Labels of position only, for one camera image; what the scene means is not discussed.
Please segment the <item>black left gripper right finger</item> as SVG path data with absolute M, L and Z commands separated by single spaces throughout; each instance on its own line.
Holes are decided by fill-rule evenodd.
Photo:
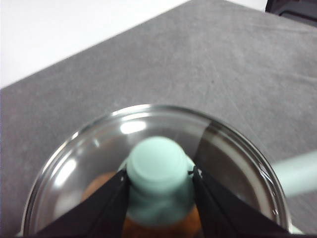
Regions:
M 207 238 L 300 238 L 249 206 L 211 175 L 193 168 L 195 203 Z

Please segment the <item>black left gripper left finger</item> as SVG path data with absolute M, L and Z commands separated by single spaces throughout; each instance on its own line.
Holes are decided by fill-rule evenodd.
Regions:
M 37 232 L 35 238 L 119 238 L 129 198 L 129 178 L 117 172 L 79 205 Z

